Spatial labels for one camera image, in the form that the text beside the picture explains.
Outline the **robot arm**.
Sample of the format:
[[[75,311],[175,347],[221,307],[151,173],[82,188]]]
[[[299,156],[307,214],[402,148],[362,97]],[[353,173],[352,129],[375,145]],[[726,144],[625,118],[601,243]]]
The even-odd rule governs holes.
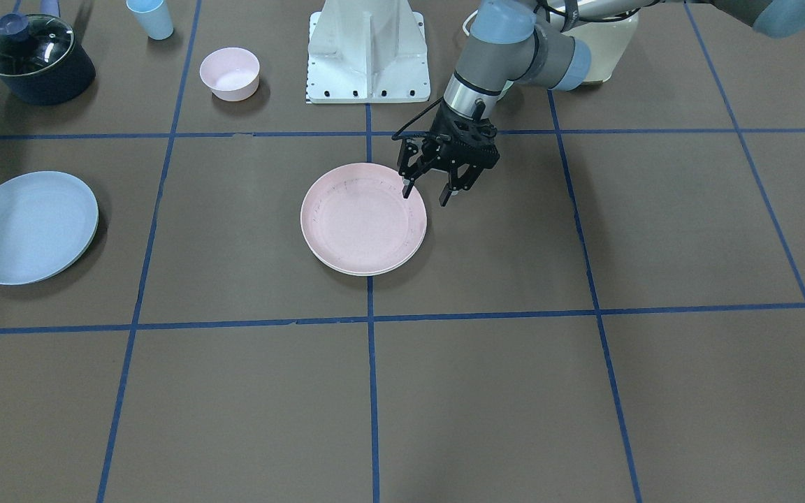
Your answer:
[[[432,170],[447,174],[439,198],[445,205],[472,188],[499,160],[490,121],[505,84],[573,90],[586,79],[590,46],[571,36],[587,24],[620,22],[651,7],[651,1],[483,1],[425,133],[393,134],[402,196]]]

